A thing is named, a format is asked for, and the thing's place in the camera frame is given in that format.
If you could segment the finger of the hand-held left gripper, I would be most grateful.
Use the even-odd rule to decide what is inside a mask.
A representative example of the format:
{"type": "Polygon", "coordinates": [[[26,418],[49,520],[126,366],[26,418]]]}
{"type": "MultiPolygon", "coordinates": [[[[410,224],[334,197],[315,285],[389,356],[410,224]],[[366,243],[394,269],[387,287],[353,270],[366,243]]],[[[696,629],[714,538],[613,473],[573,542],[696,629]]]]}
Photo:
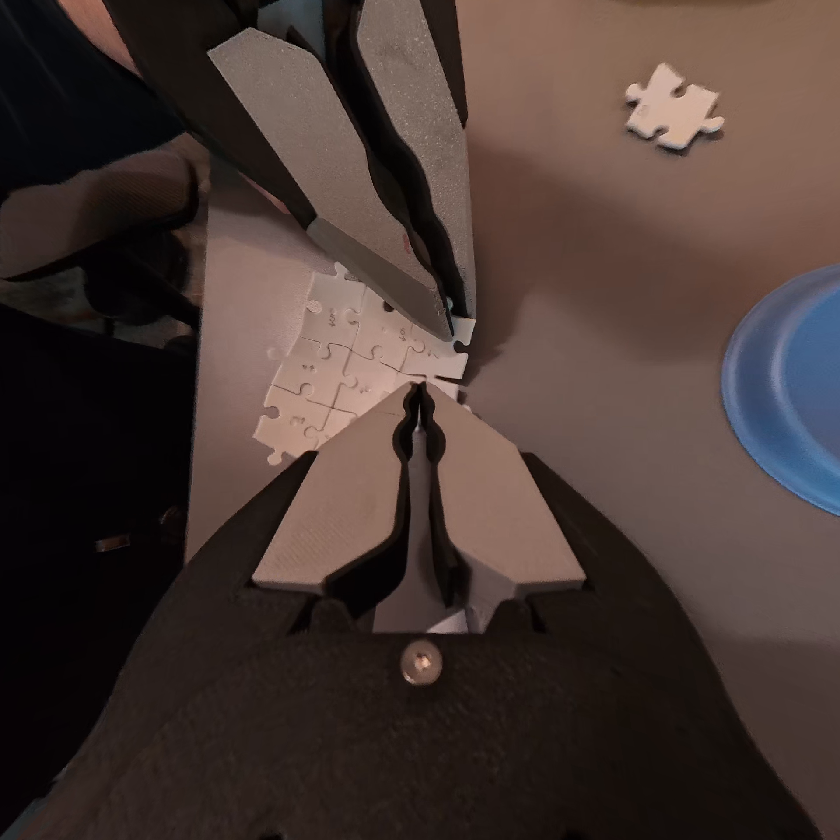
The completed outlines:
{"type": "Polygon", "coordinates": [[[411,322],[451,339],[438,284],[375,190],[362,138],[319,58],[254,28],[208,56],[312,205],[308,236],[411,322]]]}
{"type": "Polygon", "coordinates": [[[455,2],[329,2],[329,70],[383,203],[452,315],[476,318],[466,81],[455,2]]]}

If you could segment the person's left forearm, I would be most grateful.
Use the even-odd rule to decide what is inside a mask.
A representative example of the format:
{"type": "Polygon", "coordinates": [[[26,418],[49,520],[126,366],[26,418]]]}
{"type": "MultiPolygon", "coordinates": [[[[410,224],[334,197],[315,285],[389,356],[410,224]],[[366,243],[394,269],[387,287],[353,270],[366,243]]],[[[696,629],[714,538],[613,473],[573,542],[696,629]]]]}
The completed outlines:
{"type": "Polygon", "coordinates": [[[1,2],[1,191],[63,183],[184,133],[58,2],[1,2]]]}

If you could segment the white puzzle piece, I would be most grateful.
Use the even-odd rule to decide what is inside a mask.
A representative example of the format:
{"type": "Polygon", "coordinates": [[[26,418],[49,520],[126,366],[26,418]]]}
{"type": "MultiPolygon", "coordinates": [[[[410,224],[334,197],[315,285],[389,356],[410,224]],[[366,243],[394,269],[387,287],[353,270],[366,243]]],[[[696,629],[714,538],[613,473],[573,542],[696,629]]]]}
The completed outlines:
{"type": "Polygon", "coordinates": [[[647,85],[637,82],[625,90],[625,102],[634,110],[626,128],[645,140],[669,151],[687,150],[698,134],[720,131],[725,119],[711,115],[719,94],[705,87],[689,84],[669,64],[662,62],[653,71],[647,85]]]}

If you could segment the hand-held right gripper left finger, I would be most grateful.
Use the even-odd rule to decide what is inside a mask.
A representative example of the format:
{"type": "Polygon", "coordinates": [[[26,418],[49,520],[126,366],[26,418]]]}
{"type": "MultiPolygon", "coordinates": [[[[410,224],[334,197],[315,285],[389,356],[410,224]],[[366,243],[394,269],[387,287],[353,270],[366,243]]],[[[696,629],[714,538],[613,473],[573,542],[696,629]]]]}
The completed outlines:
{"type": "Polygon", "coordinates": [[[252,581],[341,601],[353,617],[401,583],[420,388],[406,384],[320,447],[252,581]]]}

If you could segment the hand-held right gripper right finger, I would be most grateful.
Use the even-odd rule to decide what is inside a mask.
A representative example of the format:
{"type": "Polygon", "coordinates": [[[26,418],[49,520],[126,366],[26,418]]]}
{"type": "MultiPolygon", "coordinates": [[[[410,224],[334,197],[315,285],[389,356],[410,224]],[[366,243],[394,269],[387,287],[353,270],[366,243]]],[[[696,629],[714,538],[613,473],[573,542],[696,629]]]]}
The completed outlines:
{"type": "Polygon", "coordinates": [[[436,386],[418,394],[444,604],[497,607],[580,588],[585,573],[516,445],[436,386]]]}

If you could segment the assembled white puzzle pieces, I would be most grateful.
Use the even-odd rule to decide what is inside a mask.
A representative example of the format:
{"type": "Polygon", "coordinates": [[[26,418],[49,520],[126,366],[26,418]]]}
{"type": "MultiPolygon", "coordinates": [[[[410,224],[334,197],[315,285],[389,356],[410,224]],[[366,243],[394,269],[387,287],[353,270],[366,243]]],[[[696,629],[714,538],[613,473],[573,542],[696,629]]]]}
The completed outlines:
{"type": "Polygon", "coordinates": [[[264,401],[254,439],[278,466],[317,449],[407,383],[429,383],[459,399],[476,322],[453,317],[445,341],[410,322],[339,262],[315,272],[299,334],[264,401]]]}

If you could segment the blue round plastic stand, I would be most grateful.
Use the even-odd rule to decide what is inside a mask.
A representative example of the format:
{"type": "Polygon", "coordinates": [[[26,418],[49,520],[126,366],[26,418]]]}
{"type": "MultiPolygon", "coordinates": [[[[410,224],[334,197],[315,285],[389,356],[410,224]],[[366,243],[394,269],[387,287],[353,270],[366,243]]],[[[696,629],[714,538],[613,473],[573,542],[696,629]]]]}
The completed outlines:
{"type": "Polygon", "coordinates": [[[721,367],[733,433],[782,487],[839,514],[839,265],[787,281],[741,320],[721,367]]]}

